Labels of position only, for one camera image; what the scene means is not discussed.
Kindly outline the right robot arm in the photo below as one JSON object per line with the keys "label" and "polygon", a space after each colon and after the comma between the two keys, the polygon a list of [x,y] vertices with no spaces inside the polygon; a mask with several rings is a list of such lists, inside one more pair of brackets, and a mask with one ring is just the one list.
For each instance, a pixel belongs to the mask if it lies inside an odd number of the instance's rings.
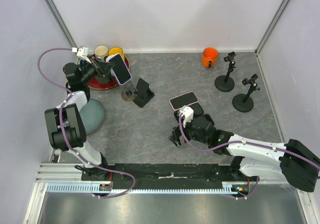
{"label": "right robot arm", "polygon": [[170,141],[177,147],[181,139],[201,152],[214,152],[233,157],[229,175],[239,181],[257,176],[266,180],[284,180],[293,187],[314,192],[319,179],[320,160],[295,139],[287,143],[248,139],[215,128],[210,115],[174,114],[178,126],[172,129]]}

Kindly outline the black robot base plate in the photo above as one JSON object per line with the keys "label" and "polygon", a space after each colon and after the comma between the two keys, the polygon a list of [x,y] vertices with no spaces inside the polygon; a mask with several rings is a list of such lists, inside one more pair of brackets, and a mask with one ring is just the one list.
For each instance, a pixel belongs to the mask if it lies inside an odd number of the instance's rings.
{"label": "black robot base plate", "polygon": [[220,189],[223,182],[255,182],[233,165],[117,163],[109,169],[135,177],[134,190]]}

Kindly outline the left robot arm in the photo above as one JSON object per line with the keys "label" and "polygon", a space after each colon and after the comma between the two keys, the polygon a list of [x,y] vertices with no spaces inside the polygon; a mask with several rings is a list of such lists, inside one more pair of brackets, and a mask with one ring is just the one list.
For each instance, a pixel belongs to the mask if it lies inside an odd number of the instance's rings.
{"label": "left robot arm", "polygon": [[101,62],[95,58],[89,61],[85,66],[75,63],[64,65],[62,70],[67,83],[63,88],[67,91],[67,97],[59,106],[45,110],[44,117],[52,148],[77,157],[83,166],[76,165],[75,168],[94,180],[106,180],[110,176],[108,162],[87,141],[80,110],[90,100],[87,83],[98,75],[103,77],[109,74],[114,63]]}

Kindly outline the black round-base phone stand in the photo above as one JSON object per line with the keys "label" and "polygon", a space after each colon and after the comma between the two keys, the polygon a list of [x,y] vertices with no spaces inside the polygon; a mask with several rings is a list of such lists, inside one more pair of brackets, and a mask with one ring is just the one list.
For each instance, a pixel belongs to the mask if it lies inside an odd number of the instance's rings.
{"label": "black round-base phone stand", "polygon": [[224,61],[225,62],[229,62],[228,64],[228,71],[226,75],[220,75],[218,76],[215,81],[214,81],[214,85],[215,87],[222,92],[230,92],[231,90],[234,89],[234,80],[232,77],[230,77],[231,72],[234,71],[235,67],[235,58],[236,53],[235,52],[230,52],[228,53],[228,55],[226,57],[224,57]]}

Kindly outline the black flat-base phone stand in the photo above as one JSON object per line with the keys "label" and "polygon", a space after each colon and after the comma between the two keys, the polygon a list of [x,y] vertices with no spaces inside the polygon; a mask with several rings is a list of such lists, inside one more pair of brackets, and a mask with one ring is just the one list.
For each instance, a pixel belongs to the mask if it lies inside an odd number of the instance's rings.
{"label": "black flat-base phone stand", "polygon": [[135,94],[133,102],[140,108],[143,108],[155,96],[149,83],[142,78],[139,78],[137,85],[133,88],[133,93]]}

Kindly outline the black phone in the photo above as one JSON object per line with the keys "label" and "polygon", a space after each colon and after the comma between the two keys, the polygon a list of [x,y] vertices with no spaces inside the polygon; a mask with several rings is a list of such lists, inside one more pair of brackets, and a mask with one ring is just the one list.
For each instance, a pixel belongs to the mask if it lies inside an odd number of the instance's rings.
{"label": "black phone", "polygon": [[214,127],[215,123],[209,114],[204,114],[195,118],[192,124],[196,128],[209,129],[211,127]]}
{"label": "black phone", "polygon": [[[193,111],[194,111],[193,119],[195,119],[199,116],[202,116],[204,114],[204,110],[199,103],[194,103],[192,105],[189,105],[189,107],[191,109],[193,109]],[[176,121],[179,120],[179,109],[174,112],[174,117],[175,117]]]}

